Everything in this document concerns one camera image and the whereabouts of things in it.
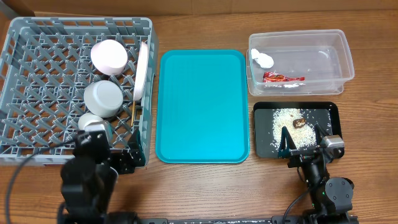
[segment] transparent bin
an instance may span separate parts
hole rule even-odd
[[[264,69],[251,57],[257,49],[274,59]],[[337,95],[354,78],[351,52],[341,30],[303,30],[252,34],[247,53],[249,92],[253,96]],[[265,72],[276,72],[305,81],[264,83]]]

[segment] blue tray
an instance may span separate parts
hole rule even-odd
[[[246,67],[236,50],[172,50],[160,63],[155,151],[167,163],[249,155]]]

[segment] plastic crate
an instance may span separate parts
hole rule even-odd
[[[91,62],[90,49],[106,39],[117,40],[127,50],[129,61],[121,75],[102,75]],[[150,48],[147,82],[144,96],[132,114],[141,41]],[[158,46],[148,18],[15,18],[0,58],[0,82],[4,82],[0,99],[0,165],[19,163],[26,155],[72,138],[78,118],[88,111],[83,101],[85,87],[104,79],[120,86],[124,96],[123,110],[112,123],[111,150],[128,150],[127,140],[138,127],[147,162]],[[73,157],[73,147],[71,144],[39,154],[30,165],[63,164]]]

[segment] lattice crate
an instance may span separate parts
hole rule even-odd
[[[122,74],[102,75],[90,60],[95,43],[114,39],[125,46],[129,61]],[[150,48],[147,83],[136,113],[131,113],[132,91],[140,42]],[[7,33],[0,58],[4,80],[0,99],[0,164],[16,164],[26,155],[70,139],[78,118],[88,110],[86,86],[107,79],[122,89],[124,101],[113,125],[112,151],[127,147],[139,128],[149,158],[152,84],[159,41],[147,18],[19,17]],[[71,158],[73,145],[38,155],[31,165],[62,164]]]

